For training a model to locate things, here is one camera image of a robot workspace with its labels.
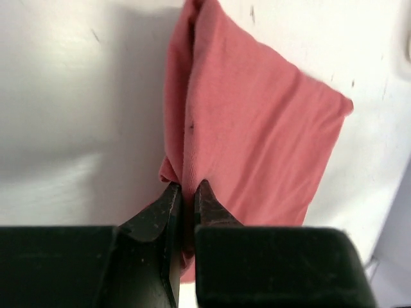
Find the fabric fold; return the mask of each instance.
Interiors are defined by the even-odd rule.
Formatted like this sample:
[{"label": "fabric fold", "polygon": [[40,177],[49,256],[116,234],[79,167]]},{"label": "fabric fold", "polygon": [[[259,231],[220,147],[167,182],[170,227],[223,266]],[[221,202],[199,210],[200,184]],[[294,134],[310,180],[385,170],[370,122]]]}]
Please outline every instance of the fabric fold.
[{"label": "fabric fold", "polygon": [[[257,42],[217,0],[185,2],[166,63],[160,178],[182,185],[184,270],[203,179],[245,225],[301,225],[351,100]],[[193,279],[191,266],[182,282]]]}]

